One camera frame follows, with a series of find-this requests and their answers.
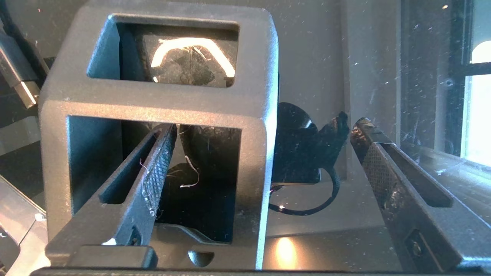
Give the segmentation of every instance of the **gray surface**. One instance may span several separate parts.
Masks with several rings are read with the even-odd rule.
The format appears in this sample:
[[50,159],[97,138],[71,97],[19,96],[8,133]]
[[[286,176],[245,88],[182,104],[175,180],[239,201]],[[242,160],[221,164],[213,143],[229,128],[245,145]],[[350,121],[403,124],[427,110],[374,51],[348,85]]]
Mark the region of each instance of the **gray surface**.
[[41,139],[37,117],[29,116],[0,128],[0,156]]
[[[69,202],[70,212],[76,213],[123,161],[121,123],[107,118],[81,116],[68,116],[64,123],[70,148],[67,157],[71,165],[71,198],[65,199],[64,194],[60,193],[63,189],[59,187],[56,193],[45,197],[46,207],[48,210],[50,199],[59,203]],[[53,163],[53,160],[44,161],[43,167]]]
[[[400,137],[400,2],[341,1],[344,108],[350,126],[368,117],[389,138]],[[368,185],[352,147],[347,179]]]
[[157,256],[151,247],[81,246],[67,266],[77,268],[152,269]]
[[[271,196],[270,202],[305,210],[322,204],[331,192],[331,182],[320,182],[312,187],[284,187]],[[299,217],[269,211],[267,235],[287,236],[382,226],[382,216],[370,186],[342,181],[336,200],[316,214]]]
[[409,0],[403,7],[401,38],[402,136],[416,133],[422,146],[445,150],[445,123],[448,112],[445,84],[449,78],[451,7],[446,0]]
[[44,255],[48,243],[45,214],[0,175],[0,228],[6,232],[1,236],[9,235],[20,247],[19,256],[6,276],[29,275],[50,265]]
[[401,271],[385,227],[266,239],[263,269]]
[[429,148],[422,153],[420,166],[491,225],[491,168]]

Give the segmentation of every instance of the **silver metal piece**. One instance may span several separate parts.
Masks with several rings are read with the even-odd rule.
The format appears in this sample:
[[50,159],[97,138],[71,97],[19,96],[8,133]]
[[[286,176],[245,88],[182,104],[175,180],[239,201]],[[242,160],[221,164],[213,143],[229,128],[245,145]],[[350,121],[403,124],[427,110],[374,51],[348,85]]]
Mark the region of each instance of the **silver metal piece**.
[[0,175],[0,226],[20,247],[20,254],[6,276],[29,275],[50,266],[44,254],[48,243],[46,213]]
[[39,97],[39,87],[35,82],[20,82],[14,87],[26,108],[31,108],[37,104]]
[[0,156],[41,139],[37,117],[29,116],[0,129]]

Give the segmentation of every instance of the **window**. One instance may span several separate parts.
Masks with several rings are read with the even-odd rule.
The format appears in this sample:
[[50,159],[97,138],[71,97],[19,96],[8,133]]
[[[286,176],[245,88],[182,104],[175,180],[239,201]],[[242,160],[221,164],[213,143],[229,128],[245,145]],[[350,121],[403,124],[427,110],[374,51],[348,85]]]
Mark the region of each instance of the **window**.
[[[491,61],[491,40],[476,46],[471,63]],[[491,75],[467,76],[464,94],[464,125],[461,157],[491,166],[491,130],[486,127],[491,103]]]

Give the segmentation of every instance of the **rectangular opening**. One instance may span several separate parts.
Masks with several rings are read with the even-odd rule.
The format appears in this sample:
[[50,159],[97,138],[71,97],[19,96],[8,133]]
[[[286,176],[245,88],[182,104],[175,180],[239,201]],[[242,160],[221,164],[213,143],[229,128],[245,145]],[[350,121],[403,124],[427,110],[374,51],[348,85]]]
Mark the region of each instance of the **rectangular opening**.
[[150,154],[152,147],[157,142],[158,135],[154,134],[140,147],[134,149],[132,156],[127,156],[123,166],[118,167],[120,173],[117,177],[112,178],[109,185],[105,186],[104,190],[99,193],[99,200],[102,204],[122,204],[125,202],[130,189],[144,166],[143,163]]
[[239,27],[201,21],[106,22],[87,70],[91,78],[211,87],[235,79]]
[[[160,123],[69,116],[67,124],[70,185],[77,212]],[[178,125],[177,133],[156,223],[178,224],[211,240],[231,242],[242,131]],[[129,168],[122,174],[118,187],[99,195],[101,204],[123,203],[140,169]]]

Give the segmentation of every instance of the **debris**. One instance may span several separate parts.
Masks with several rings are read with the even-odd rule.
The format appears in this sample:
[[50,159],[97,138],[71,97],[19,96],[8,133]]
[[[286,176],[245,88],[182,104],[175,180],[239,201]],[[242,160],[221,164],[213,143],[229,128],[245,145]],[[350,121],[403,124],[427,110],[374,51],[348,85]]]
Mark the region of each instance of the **debris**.
[[171,173],[168,173],[168,174],[167,174],[167,176],[177,177],[177,176],[175,176],[175,175],[174,175],[174,173],[179,172],[179,171],[183,171],[183,170],[178,169],[178,170],[172,171]]
[[144,168],[145,168],[145,170],[147,171],[147,174],[149,174],[149,173],[150,173],[150,172],[148,171],[148,168],[147,168],[147,167],[146,167],[146,166],[145,166],[145,165],[144,165],[144,164],[141,162],[141,158],[140,158],[140,165],[141,165],[142,167],[144,167]]
[[184,158],[186,159],[186,161],[188,162],[188,164],[191,166],[191,168],[196,172],[196,174],[198,175],[198,180],[196,181],[196,183],[194,184],[191,184],[191,185],[181,185],[181,188],[190,188],[196,184],[198,184],[199,182],[199,172],[198,170],[192,165],[191,163],[191,160],[189,160],[189,157],[187,155],[184,156]]

